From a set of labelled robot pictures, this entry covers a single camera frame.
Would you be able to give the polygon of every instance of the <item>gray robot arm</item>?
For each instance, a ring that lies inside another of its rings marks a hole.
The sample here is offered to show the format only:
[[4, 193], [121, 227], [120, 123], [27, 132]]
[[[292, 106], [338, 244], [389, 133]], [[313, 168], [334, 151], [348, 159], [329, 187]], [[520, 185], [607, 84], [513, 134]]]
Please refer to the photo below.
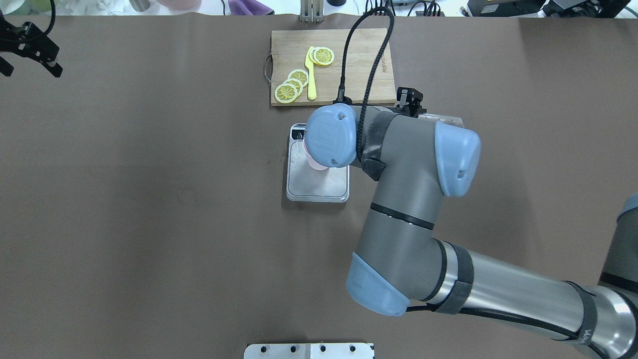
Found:
[[[308, 151], [323, 165], [362, 167], [352, 160], [360, 108], [345, 106], [311, 116]], [[368, 107], [363, 137], [375, 139], [367, 149], [384, 168], [352, 255], [346, 287], [355, 301], [400, 316], [418, 300], [417, 309], [510, 321], [592, 358], [636, 357], [638, 196], [618, 219], [599, 285], [581, 287], [432, 237], [443, 198], [469, 188], [480, 152], [475, 133]]]

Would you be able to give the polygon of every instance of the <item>brown table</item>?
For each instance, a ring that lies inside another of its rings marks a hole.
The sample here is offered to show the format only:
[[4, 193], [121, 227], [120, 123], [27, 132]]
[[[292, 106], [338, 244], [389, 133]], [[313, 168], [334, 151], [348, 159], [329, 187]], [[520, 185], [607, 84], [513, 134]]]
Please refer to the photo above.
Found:
[[[354, 21], [59, 17], [60, 79], [3, 54], [0, 357], [242, 358], [326, 340], [383, 359], [580, 358], [488, 319], [350, 299], [375, 184], [352, 171], [346, 204], [288, 202], [286, 134], [313, 109], [270, 107], [262, 70], [271, 30]], [[437, 238], [596, 283], [638, 191], [637, 39], [636, 20], [397, 19], [397, 85], [483, 141]]]

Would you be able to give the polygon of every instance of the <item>lemon slice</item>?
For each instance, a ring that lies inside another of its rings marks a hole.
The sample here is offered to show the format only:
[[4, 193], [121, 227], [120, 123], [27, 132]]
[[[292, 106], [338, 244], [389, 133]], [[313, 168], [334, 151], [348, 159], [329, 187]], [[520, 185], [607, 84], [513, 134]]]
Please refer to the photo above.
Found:
[[334, 61], [334, 52], [327, 47], [315, 47], [311, 60], [322, 66], [328, 66]]
[[301, 95], [301, 91], [304, 89], [304, 83], [297, 79], [288, 79], [285, 80], [283, 83], [295, 86], [295, 89], [297, 90], [297, 97]]
[[296, 70], [292, 70], [289, 74], [288, 74], [288, 78], [289, 79], [297, 79], [299, 81], [301, 81], [302, 85], [308, 85], [308, 72], [306, 72], [303, 69], [296, 69]]
[[275, 89], [275, 100], [281, 103], [290, 103], [297, 99], [297, 88], [293, 84], [283, 83]]

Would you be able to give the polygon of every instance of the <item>blue plastic cover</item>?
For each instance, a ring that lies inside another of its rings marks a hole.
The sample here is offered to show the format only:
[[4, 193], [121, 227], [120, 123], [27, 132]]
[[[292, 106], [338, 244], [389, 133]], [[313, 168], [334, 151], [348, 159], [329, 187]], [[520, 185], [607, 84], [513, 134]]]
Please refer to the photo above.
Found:
[[308, 153], [326, 167], [346, 167], [357, 156], [357, 118], [345, 103], [321, 106], [306, 123]]
[[356, 253], [346, 282], [348, 293], [357, 303], [385, 316], [402, 316], [410, 299], [388, 283]]
[[480, 158], [480, 138], [474, 131], [439, 121], [434, 130], [434, 152], [443, 193], [461, 197], [470, 189]]
[[620, 212], [620, 214], [618, 215], [618, 218], [624, 215], [625, 212], [629, 212], [634, 208], [638, 208], [638, 193], [634, 193], [631, 197], [629, 197], [625, 201], [625, 207], [623, 207], [623, 211]]

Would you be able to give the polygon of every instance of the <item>wooden cutting board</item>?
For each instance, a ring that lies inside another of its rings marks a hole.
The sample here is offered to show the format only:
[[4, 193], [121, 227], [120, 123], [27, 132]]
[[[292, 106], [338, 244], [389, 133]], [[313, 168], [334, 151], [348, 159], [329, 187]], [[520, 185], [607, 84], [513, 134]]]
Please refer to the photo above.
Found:
[[[379, 47], [383, 43], [386, 29], [358, 29], [352, 35], [346, 59], [346, 96], [353, 102], [363, 101], [367, 78], [375, 61]], [[319, 106], [329, 105], [337, 97], [341, 78], [343, 46], [350, 30], [291, 30], [273, 31], [271, 38], [272, 85], [271, 104], [273, 106]], [[307, 86], [293, 103], [279, 103], [274, 98], [274, 90], [288, 78], [288, 74], [304, 66], [308, 47], [324, 46], [334, 51], [334, 62], [329, 66], [315, 65], [317, 98], [308, 100]], [[377, 66], [370, 104], [389, 104], [396, 100], [394, 73], [390, 47], [386, 46]]]

